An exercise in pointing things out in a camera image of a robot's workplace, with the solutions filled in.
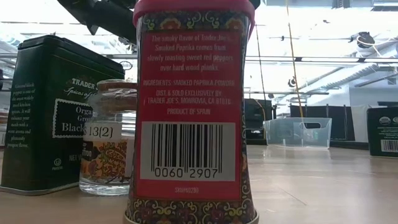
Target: glass jar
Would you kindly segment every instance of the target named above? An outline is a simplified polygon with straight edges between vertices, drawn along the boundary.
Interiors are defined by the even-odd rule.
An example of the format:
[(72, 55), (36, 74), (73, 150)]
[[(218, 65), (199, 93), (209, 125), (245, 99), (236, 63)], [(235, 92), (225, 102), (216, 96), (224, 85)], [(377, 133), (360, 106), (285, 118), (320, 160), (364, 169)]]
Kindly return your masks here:
[(129, 192), (136, 130), (137, 84), (124, 80), (97, 83), (89, 97), (93, 117), (85, 124), (79, 187), (95, 195)]

